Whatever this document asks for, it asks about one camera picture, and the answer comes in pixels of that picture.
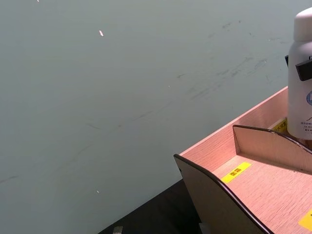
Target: wooden organizer tray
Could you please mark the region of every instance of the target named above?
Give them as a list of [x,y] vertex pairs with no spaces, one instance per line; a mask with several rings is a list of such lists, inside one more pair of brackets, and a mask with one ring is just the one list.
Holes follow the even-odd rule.
[[175,155],[211,234],[312,233],[312,152],[268,129],[287,116],[287,96],[286,87]]

